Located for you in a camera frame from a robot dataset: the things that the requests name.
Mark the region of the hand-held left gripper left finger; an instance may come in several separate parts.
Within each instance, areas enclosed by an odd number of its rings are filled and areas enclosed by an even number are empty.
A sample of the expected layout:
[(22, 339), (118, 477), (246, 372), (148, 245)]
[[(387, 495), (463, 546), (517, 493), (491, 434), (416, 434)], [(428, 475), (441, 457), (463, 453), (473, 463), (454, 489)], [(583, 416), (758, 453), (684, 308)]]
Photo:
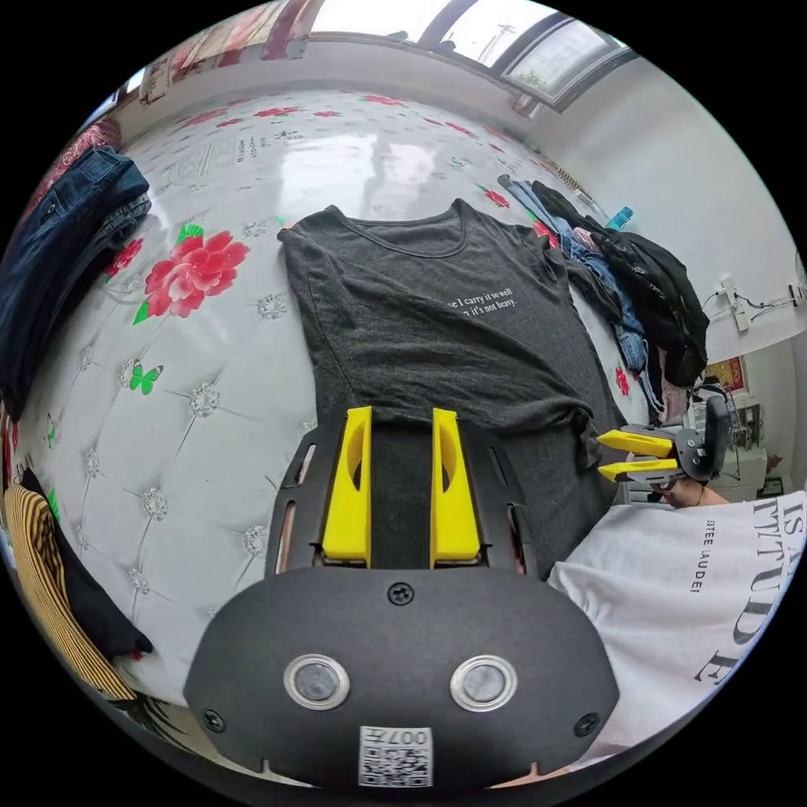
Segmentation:
[(372, 558), (372, 408), (348, 409), (340, 432), (322, 535), (329, 561)]

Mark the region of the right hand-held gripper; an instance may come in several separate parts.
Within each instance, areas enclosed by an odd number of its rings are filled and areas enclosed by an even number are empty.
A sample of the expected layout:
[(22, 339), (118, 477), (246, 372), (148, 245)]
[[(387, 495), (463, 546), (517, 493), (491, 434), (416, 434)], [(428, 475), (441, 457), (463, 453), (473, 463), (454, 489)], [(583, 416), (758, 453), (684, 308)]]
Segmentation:
[(625, 462), (598, 468), (613, 483), (641, 483), (653, 488), (681, 478), (700, 484), (711, 479), (711, 459), (702, 432), (678, 427), (626, 426), (599, 435), (598, 441), (627, 453)]

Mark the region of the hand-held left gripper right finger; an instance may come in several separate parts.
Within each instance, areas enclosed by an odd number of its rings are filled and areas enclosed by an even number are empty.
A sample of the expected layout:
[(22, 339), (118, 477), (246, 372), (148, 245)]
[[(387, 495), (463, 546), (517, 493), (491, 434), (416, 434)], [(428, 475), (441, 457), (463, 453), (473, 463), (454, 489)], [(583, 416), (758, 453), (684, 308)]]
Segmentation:
[(474, 562), (481, 549), (472, 488), (454, 411), (432, 410), (430, 560)]

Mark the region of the person's right hand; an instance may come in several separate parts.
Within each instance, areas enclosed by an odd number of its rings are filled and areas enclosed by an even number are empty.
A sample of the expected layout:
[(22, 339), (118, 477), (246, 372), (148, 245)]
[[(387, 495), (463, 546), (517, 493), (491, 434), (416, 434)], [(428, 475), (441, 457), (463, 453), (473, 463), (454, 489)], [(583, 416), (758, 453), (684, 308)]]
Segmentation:
[(654, 491), (674, 509), (708, 507), (728, 504), (715, 490), (691, 479), (678, 479), (665, 485), (656, 485)]

